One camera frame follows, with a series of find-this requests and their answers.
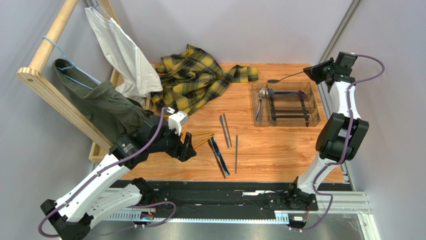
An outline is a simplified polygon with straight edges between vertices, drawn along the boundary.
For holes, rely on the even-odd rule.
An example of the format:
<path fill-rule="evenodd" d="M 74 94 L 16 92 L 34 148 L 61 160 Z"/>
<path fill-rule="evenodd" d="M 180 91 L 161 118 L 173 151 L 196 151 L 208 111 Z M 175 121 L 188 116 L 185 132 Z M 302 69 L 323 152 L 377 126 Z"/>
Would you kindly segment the black metal spoon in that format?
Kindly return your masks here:
<path fill-rule="evenodd" d="M 303 74 L 303 73 L 304 73 L 304 71 L 301 71 L 301 72 L 297 72 L 297 73 L 285 76 L 285 77 L 283 77 L 281 79 L 269 79 L 269 80 L 267 80 L 267 83 L 268 84 L 276 84 L 276 83 L 281 82 L 282 80 L 285 80 L 287 78 L 294 77 L 294 76 L 297 76 L 297 75 L 300 75 L 300 74 Z"/>

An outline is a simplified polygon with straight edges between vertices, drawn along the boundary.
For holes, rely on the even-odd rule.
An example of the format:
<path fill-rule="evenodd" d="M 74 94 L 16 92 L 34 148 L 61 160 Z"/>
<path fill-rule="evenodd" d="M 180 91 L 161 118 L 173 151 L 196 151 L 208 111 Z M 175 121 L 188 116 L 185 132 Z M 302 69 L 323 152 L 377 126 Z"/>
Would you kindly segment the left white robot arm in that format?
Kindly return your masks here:
<path fill-rule="evenodd" d="M 183 111 L 151 115 L 139 129 L 119 138 L 101 163 L 81 183 L 63 197 L 44 201 L 40 208 L 63 240 L 82 240 L 99 222 L 131 206 L 154 206 L 153 188 L 143 178 L 136 178 L 121 190 L 104 198 L 100 196 L 119 178 L 146 161 L 153 153 L 164 152 L 181 162 L 196 156 L 192 135 L 182 137 L 182 126 L 188 121 Z"/>

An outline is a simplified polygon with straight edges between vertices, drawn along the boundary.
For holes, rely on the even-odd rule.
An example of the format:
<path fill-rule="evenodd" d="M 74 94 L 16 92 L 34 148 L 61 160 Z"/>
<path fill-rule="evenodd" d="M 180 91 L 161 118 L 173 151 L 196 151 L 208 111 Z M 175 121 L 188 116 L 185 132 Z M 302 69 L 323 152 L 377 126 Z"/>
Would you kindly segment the blue-grey plastic spoon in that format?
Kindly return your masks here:
<path fill-rule="evenodd" d="M 296 98 L 296 99 L 304 99 L 306 97 L 305 94 L 271 94 L 269 95 L 270 99 L 290 99 L 290 98 Z"/>

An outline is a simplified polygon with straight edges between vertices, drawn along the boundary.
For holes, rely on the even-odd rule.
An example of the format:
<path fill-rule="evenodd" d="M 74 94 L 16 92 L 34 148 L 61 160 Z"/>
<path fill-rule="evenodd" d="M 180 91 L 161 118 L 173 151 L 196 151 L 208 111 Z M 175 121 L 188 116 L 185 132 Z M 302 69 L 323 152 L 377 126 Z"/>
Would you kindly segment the silver spoon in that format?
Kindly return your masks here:
<path fill-rule="evenodd" d="M 258 95 L 258 100 L 259 100 L 259 106 L 258 106 L 258 112 L 257 112 L 258 121 L 262 121 L 262 118 L 263 118 L 264 100 L 266 98 L 266 95 L 267 95 L 267 88 L 262 87 Z"/>

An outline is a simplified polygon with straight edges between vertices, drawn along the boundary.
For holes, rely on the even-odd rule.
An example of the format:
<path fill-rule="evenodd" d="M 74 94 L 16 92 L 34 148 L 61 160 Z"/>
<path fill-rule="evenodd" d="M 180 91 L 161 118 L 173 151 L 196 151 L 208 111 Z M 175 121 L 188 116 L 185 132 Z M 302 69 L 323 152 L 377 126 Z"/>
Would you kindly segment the blue metal knife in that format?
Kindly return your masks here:
<path fill-rule="evenodd" d="M 223 173 L 226 176 L 229 176 L 230 175 L 230 171 L 228 170 L 228 167 L 227 167 L 227 165 L 225 163 L 225 160 L 224 160 L 224 158 L 223 158 L 223 156 L 222 156 L 222 154 L 220 152 L 220 149 L 219 149 L 219 147 L 217 145 L 217 142 L 216 142 L 216 139 L 214 137 L 211 138 L 211 145 L 212 145 L 212 149 L 214 151 L 214 154 L 215 154 L 217 160 L 219 161 L 219 165 L 220 165 Z"/>

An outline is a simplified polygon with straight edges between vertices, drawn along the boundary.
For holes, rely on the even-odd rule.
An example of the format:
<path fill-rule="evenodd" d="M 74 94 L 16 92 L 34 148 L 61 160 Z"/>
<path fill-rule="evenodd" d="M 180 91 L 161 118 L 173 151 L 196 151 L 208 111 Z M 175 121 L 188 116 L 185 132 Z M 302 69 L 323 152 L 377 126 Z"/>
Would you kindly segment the grey plastic knife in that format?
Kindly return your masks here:
<path fill-rule="evenodd" d="M 238 172 L 238 147 L 239 146 L 239 136 L 235 136 L 235 159 L 234 159 L 234 173 Z"/>

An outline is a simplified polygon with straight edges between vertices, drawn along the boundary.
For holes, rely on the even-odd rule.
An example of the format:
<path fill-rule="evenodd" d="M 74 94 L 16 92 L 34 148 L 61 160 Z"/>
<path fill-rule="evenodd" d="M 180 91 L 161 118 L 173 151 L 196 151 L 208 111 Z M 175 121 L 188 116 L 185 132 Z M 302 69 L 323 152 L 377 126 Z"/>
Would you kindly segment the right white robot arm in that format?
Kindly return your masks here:
<path fill-rule="evenodd" d="M 369 123 L 361 119 L 353 99 L 355 78 L 351 72 L 357 58 L 353 53 L 340 52 L 336 59 L 303 69 L 316 84 L 327 85 L 334 112 L 317 138 L 314 160 L 288 191 L 285 203 L 291 209 L 313 203 L 318 186 L 332 170 L 355 157 L 367 134 Z"/>

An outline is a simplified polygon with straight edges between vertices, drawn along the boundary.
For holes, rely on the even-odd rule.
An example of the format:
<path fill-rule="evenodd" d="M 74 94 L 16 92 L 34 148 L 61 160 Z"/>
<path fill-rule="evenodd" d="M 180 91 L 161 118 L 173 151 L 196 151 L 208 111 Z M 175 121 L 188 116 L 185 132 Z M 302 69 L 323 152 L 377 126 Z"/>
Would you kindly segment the silver fork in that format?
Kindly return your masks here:
<path fill-rule="evenodd" d="M 256 121 L 258 121 L 258 107 L 257 107 L 256 114 L 255 114 L 255 120 Z"/>

